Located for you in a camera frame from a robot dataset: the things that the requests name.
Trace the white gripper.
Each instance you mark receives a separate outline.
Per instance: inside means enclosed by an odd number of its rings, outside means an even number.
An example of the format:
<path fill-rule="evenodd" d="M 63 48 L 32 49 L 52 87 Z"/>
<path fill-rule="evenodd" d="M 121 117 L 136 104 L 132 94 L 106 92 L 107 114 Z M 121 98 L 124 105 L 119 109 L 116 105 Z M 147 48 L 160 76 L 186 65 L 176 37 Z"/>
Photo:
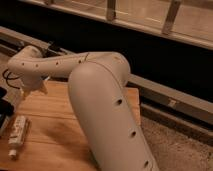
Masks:
<path fill-rule="evenodd" d="M 47 88 L 41 77 L 37 76 L 22 76 L 21 77 L 21 90 L 22 99 L 26 99 L 30 95 L 30 91 L 39 90 L 40 92 L 47 94 Z"/>

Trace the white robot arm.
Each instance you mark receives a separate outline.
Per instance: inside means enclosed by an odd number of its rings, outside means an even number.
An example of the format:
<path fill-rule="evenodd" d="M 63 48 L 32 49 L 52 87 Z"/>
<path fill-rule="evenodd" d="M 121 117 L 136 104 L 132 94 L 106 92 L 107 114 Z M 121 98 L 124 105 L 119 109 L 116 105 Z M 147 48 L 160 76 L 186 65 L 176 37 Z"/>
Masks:
<path fill-rule="evenodd" d="M 68 95 L 101 171 L 160 171 L 125 95 L 131 75 L 117 52 L 83 52 L 45 58 L 27 46 L 8 61 L 28 94 L 45 76 L 68 80 Z"/>

